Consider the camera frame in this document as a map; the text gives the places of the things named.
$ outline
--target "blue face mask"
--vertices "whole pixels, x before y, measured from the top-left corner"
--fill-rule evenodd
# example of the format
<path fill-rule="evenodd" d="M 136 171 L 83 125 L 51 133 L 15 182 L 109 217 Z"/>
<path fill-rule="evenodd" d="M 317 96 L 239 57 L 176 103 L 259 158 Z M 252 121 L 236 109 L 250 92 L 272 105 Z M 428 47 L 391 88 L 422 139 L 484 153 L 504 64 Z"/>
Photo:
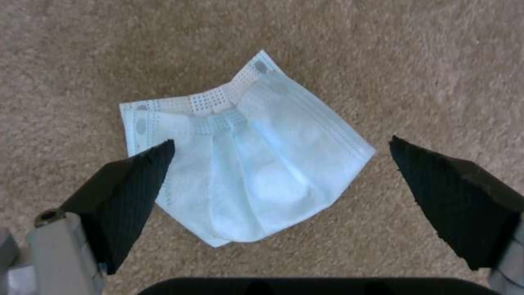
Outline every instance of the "blue face mask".
<path fill-rule="evenodd" d="M 261 51 L 231 82 L 121 104 L 129 155 L 174 139 L 157 204 L 213 247 L 257 241 L 333 204 L 375 150 Z"/>

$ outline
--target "carpet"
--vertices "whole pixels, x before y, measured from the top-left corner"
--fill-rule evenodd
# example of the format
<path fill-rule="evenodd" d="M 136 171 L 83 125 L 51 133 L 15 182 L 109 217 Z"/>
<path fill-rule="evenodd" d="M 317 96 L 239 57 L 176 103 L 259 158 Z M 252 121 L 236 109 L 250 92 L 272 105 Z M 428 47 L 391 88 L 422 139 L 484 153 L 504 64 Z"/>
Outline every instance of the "carpet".
<path fill-rule="evenodd" d="M 182 276 L 486 283 L 438 238 L 388 140 L 524 193 L 523 1 L 0 4 L 0 222 L 22 244 L 39 212 L 126 156 L 120 102 L 211 89 L 260 49 L 377 149 L 332 207 L 257 243 L 213 249 L 156 207 L 107 294 Z"/>

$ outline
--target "face mask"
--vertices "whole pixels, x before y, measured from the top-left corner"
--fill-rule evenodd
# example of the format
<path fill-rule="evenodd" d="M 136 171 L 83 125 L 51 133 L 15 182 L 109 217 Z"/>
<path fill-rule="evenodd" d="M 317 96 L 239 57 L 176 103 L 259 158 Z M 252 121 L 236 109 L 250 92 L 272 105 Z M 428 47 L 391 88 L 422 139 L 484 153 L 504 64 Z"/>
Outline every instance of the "face mask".
<path fill-rule="evenodd" d="M 263 51 L 218 88 L 120 109 L 130 156 L 174 139 L 156 202 L 213 247 L 329 207 L 375 152 Z"/>

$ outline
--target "beige carpet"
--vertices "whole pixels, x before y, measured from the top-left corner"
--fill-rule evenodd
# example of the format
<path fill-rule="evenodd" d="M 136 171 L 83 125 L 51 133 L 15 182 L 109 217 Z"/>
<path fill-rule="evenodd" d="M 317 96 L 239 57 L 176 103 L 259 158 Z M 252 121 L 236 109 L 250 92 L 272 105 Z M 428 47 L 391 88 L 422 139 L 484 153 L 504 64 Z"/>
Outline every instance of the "beige carpet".
<path fill-rule="evenodd" d="M 0 0 L 0 222 L 19 241 L 125 157 L 118 103 L 199 92 L 265 49 L 377 148 L 331 208 L 213 249 L 158 207 L 107 293 L 181 276 L 452 276 L 393 134 L 524 193 L 524 2 Z"/>

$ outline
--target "textured gripper pad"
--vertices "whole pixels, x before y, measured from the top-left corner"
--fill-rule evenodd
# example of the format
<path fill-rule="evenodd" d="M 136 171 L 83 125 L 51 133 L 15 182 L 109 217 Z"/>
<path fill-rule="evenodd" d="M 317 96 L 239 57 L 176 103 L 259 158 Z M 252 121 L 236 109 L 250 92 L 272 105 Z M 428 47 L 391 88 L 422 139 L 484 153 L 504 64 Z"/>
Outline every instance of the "textured gripper pad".
<path fill-rule="evenodd" d="M 496 266 L 519 223 L 522 196 L 473 162 L 395 136 L 390 150 L 439 237 L 470 269 Z"/>
<path fill-rule="evenodd" d="M 168 140 L 104 165 L 61 208 L 80 215 L 98 263 L 108 275 L 120 267 L 140 236 L 174 156 Z"/>

